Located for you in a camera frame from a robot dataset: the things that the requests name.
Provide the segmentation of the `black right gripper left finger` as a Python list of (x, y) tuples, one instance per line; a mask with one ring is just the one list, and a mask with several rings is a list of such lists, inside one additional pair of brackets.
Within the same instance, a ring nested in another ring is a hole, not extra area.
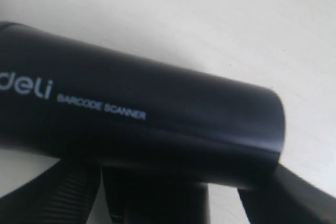
[(100, 179), (99, 166), (59, 161), (1, 197), (1, 223), (86, 223)]

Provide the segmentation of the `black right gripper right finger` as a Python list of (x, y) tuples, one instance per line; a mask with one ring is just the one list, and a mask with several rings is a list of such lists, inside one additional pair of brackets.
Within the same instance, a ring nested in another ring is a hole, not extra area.
[(283, 165), (264, 187), (238, 194), (250, 223), (335, 223), (335, 198)]

